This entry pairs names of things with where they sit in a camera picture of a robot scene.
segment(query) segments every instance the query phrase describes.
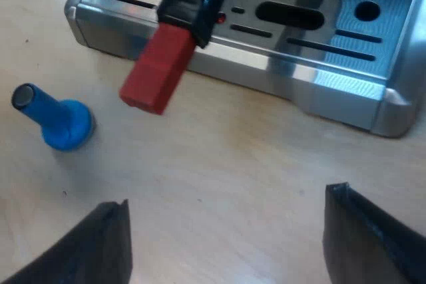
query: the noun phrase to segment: red light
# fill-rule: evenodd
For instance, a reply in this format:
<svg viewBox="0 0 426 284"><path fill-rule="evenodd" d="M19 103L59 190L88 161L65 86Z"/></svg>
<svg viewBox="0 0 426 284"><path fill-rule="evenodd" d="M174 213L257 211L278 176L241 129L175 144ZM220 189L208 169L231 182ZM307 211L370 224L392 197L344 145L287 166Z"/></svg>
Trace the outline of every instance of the red light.
<svg viewBox="0 0 426 284"><path fill-rule="evenodd" d="M221 24L224 23L226 20L226 14L223 12L219 12L218 13L218 20L216 21L216 23Z"/></svg>

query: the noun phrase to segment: slot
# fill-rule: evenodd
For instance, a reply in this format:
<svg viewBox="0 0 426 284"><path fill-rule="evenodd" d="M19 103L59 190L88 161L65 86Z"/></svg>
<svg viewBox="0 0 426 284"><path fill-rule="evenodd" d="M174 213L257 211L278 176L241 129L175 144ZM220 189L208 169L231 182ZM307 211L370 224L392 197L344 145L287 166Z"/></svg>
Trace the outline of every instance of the slot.
<svg viewBox="0 0 426 284"><path fill-rule="evenodd" d="M233 8L231 9L231 11L232 11L233 13L240 13L240 14L243 14L243 13L245 13L245 12L246 12L243 8L239 8L239 7L233 7Z"/></svg>
<svg viewBox="0 0 426 284"><path fill-rule="evenodd" d="M233 24L233 25L231 25L231 29L241 31L243 33L249 33L249 34L255 35L255 36L265 37L265 38L271 38L272 37L272 34L267 32L267 31L263 31L263 30L255 29L255 28L251 28L251 27L246 27L246 26L242 26L242 25Z"/></svg>
<svg viewBox="0 0 426 284"><path fill-rule="evenodd" d="M130 3L132 5L136 5L139 7L145 7L145 8L149 8L149 9L154 9L155 5L153 5L152 3L145 3L144 1L139 1L139 0L118 0L118 1L122 1L123 3Z"/></svg>
<svg viewBox="0 0 426 284"><path fill-rule="evenodd" d="M359 53L357 51L333 47L333 46L325 45L323 43L314 43L312 41L306 41L306 40L301 40L296 38L287 38L287 42L292 45L298 45L301 47L327 51L329 53L337 53L339 55L343 55L347 57L358 58L358 59L367 60L367 61L375 61L375 56L367 55L366 53Z"/></svg>
<svg viewBox="0 0 426 284"><path fill-rule="evenodd" d="M297 27L306 30L319 29L325 21L324 15L317 10L284 5L266 1L256 9L257 18L271 23Z"/></svg>
<svg viewBox="0 0 426 284"><path fill-rule="evenodd" d="M336 33L336 35L339 35L339 36L369 41L370 43L381 43L382 42L382 39L379 38L379 37L364 35L363 33L354 33L352 31L346 31L346 30L341 30L341 29L336 30L335 33Z"/></svg>

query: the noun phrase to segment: round hole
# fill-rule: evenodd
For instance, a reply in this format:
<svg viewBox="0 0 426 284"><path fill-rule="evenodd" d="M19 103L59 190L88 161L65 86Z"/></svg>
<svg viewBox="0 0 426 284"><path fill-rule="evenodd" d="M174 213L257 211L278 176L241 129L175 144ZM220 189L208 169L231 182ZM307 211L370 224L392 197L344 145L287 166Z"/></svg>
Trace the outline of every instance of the round hole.
<svg viewBox="0 0 426 284"><path fill-rule="evenodd" d="M373 21L380 16L380 7L373 1L364 1L355 9L355 16L361 21Z"/></svg>
<svg viewBox="0 0 426 284"><path fill-rule="evenodd" d="M225 20L226 20L226 14L223 13L223 12L219 12L218 13L218 20L216 20L216 23L218 23L220 25L221 23L224 23Z"/></svg>

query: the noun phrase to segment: red plastic piece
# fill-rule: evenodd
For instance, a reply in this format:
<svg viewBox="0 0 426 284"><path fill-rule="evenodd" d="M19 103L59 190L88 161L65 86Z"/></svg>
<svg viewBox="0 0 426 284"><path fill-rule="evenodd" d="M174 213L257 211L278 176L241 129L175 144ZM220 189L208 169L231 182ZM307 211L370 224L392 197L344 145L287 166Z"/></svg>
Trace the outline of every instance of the red plastic piece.
<svg viewBox="0 0 426 284"><path fill-rule="evenodd" d="M195 47L190 31L160 23L127 76L120 90L121 99L129 106L162 114Z"/></svg>

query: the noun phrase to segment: metal drip tray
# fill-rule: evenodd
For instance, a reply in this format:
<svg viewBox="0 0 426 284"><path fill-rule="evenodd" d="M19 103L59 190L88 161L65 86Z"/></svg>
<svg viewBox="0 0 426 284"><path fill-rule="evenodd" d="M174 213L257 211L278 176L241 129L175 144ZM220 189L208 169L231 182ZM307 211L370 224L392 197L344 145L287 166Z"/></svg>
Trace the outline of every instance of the metal drip tray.
<svg viewBox="0 0 426 284"><path fill-rule="evenodd" d="M137 59L161 0L68 0L77 41ZM413 123L425 87L426 0L225 0L189 69L375 134Z"/></svg>

